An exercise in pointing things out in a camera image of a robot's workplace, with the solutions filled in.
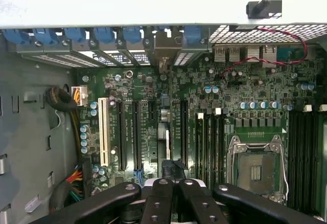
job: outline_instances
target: metal chassis wall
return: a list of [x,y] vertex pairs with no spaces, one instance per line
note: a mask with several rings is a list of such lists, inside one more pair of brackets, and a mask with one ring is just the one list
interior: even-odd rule
[[[0,155],[7,156],[0,175],[0,212],[10,205],[10,223],[48,214],[50,193],[76,163],[69,115],[59,114],[61,123],[50,129],[55,110],[43,99],[46,88],[65,84],[73,84],[67,69],[8,54],[0,36]],[[51,172],[54,184],[48,182]],[[27,213],[26,204],[37,196],[41,205]]]
[[315,7],[323,0],[283,0],[278,19],[248,19],[247,3],[260,0],[83,0],[73,5],[71,1],[0,0],[0,29],[327,23],[325,12]]

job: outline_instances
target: gray metal panel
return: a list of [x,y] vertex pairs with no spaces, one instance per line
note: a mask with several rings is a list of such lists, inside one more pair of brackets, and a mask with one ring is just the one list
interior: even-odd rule
[[0,0],[0,29],[327,23],[324,10],[312,6],[323,0],[283,0],[283,16],[278,19],[248,19],[249,1],[260,0],[86,0],[74,4],[74,10],[67,0]]
[[[0,155],[7,154],[8,163],[8,171],[0,175],[0,210],[11,204],[12,223],[27,223],[49,211],[47,199],[53,189],[48,187],[50,172],[54,172],[57,184],[76,162],[69,115],[63,125],[50,130],[55,111],[47,104],[42,109],[46,88],[73,83],[65,68],[6,54],[1,36],[0,59]],[[19,112],[13,113],[12,97],[17,96]],[[48,136],[51,150],[46,150]],[[37,195],[44,203],[26,213],[25,205]]]

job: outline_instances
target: green circuit board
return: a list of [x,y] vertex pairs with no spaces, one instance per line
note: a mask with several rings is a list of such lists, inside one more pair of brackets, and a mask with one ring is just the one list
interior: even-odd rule
[[[315,99],[322,60],[276,66],[273,73],[261,63],[247,63],[224,78],[220,74],[227,64],[204,58],[192,66],[171,67],[164,75],[147,66],[79,69],[78,85],[88,90],[88,105],[79,108],[80,121],[90,127],[83,156],[99,167],[98,114],[92,116],[89,105],[98,98],[109,102],[108,146],[113,153],[109,165],[101,167],[104,175],[94,173],[93,187],[104,190],[122,181],[143,186],[146,179],[160,177],[167,141],[158,139],[158,127],[164,124],[171,159],[185,164],[187,177],[199,178],[210,188],[229,182],[269,198],[285,198],[288,110]],[[89,78],[87,83],[83,76]],[[163,96],[168,97],[165,107]],[[162,120],[163,109],[169,111],[168,121]],[[235,138],[245,151],[232,145]]]

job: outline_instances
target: motherboard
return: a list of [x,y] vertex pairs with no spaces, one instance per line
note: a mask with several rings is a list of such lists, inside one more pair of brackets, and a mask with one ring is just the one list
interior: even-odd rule
[[[277,51],[285,63],[295,53]],[[142,187],[172,159],[209,188],[232,183],[281,204],[297,202],[288,200],[298,177],[291,172],[303,166],[296,143],[307,138],[306,145],[313,132],[299,139],[290,126],[318,119],[312,116],[323,92],[323,60],[317,51],[297,65],[258,61],[224,73],[230,63],[212,53],[165,73],[146,65],[78,69],[77,85],[87,88],[87,105],[79,107],[82,155],[91,159],[93,188],[123,181]]]

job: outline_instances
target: white pci slot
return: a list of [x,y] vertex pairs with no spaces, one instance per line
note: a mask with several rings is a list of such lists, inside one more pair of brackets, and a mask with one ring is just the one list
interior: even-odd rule
[[109,135],[109,115],[108,98],[99,98],[99,131],[100,131],[100,161],[101,166],[109,166],[108,144]]

